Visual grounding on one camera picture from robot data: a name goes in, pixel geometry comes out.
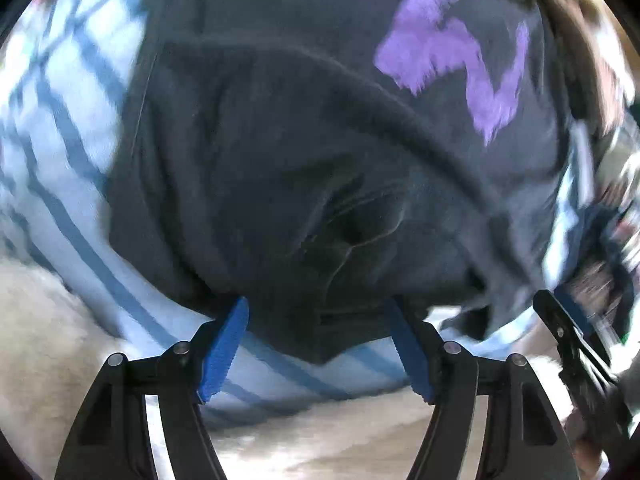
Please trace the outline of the black t-shirt purple print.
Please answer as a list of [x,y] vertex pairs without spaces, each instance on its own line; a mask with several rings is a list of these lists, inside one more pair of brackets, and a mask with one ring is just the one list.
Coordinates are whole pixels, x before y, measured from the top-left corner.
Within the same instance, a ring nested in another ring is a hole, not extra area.
[[570,146],[541,0],[143,0],[108,240],[177,304],[245,298],[323,363],[386,301],[511,322],[544,288]]

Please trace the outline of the patterned white garment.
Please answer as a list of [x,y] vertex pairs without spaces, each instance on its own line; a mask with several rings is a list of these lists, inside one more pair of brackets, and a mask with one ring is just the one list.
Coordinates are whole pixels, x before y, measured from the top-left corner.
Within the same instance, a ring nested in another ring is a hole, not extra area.
[[616,344],[626,344],[639,303],[639,127],[628,110],[634,76],[602,0],[541,3],[573,92],[546,280],[584,316],[584,332],[608,326]]

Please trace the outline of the white fluffy blanket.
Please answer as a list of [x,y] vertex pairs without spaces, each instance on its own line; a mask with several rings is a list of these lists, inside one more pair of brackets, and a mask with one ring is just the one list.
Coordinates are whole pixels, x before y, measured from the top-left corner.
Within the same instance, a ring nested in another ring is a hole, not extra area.
[[[1,430],[40,478],[104,360],[128,348],[52,273],[2,260]],[[230,479],[403,479],[432,414],[405,388],[209,435]]]

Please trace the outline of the blue striped bed sheet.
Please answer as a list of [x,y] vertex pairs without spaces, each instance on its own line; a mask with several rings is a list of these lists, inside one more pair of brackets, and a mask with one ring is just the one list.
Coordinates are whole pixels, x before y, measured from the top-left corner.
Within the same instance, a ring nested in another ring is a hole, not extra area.
[[[143,0],[53,0],[27,29],[24,54],[1,100],[1,240],[16,256],[58,274],[99,323],[142,356],[187,340],[214,314],[177,304],[115,252],[108,240],[107,188],[122,116],[144,37]],[[491,333],[463,333],[463,310],[445,335],[480,356],[503,358],[534,322],[532,306]],[[209,403],[226,425],[289,415],[403,387],[390,335],[311,363],[248,330],[221,394]]]

